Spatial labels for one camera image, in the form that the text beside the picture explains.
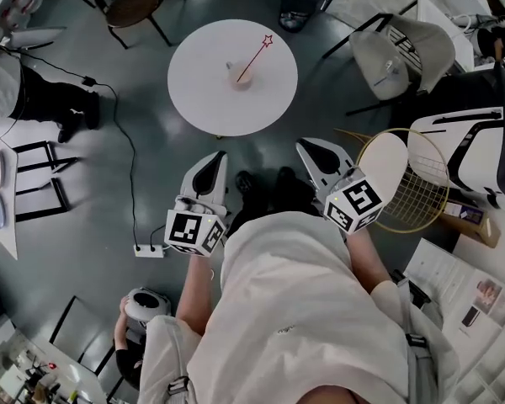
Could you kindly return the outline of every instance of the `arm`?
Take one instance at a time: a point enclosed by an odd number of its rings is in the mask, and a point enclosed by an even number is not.
[[[503,60],[503,41],[501,39],[497,39],[494,42],[494,53],[496,55],[496,61]]]
[[[211,268],[207,258],[191,256],[176,317],[204,335],[211,316]]]
[[[372,293],[374,287],[383,281],[391,281],[370,239],[369,231],[361,229],[348,235],[346,245],[350,252],[353,274],[367,292]]]
[[[125,304],[129,298],[124,296],[120,302],[120,317],[114,327],[114,347],[116,350],[127,350],[127,339],[125,333],[127,332],[127,315],[125,314]]]

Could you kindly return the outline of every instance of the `table top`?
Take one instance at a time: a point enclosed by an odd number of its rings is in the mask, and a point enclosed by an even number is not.
[[[474,70],[473,45],[464,36],[462,30],[447,18],[430,0],[417,0],[417,21],[436,24],[444,29],[453,41],[456,62],[466,72]]]
[[[6,224],[0,229],[0,242],[15,258],[17,255],[17,239],[15,234],[15,185],[17,180],[17,153],[4,141],[0,140],[0,152],[4,160],[4,180],[0,188],[0,197],[6,212]]]
[[[245,65],[263,46],[249,70],[252,84],[236,91],[226,63]],[[168,91],[192,125],[220,136],[242,136],[273,124],[297,89],[297,65],[290,48],[272,30],[251,21],[227,19],[205,25],[176,49],[168,68]]]

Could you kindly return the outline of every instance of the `hand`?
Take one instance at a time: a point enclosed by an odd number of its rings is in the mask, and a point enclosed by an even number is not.
[[[120,313],[125,315],[125,305],[129,302],[129,296],[124,296],[120,302]]]

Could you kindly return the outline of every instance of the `strap buckle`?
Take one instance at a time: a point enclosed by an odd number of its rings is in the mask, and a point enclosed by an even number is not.
[[[175,381],[171,381],[168,385],[168,394],[170,396],[179,394],[181,392],[187,391],[187,385],[189,384],[189,378],[187,375],[178,377]]]
[[[421,347],[427,348],[428,342],[427,339],[421,335],[417,335],[415,333],[407,333],[406,341],[411,347]]]

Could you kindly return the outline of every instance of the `pink star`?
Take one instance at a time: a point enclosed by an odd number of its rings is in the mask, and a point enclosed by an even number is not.
[[[266,35],[262,43],[266,48],[273,44],[273,35]]]

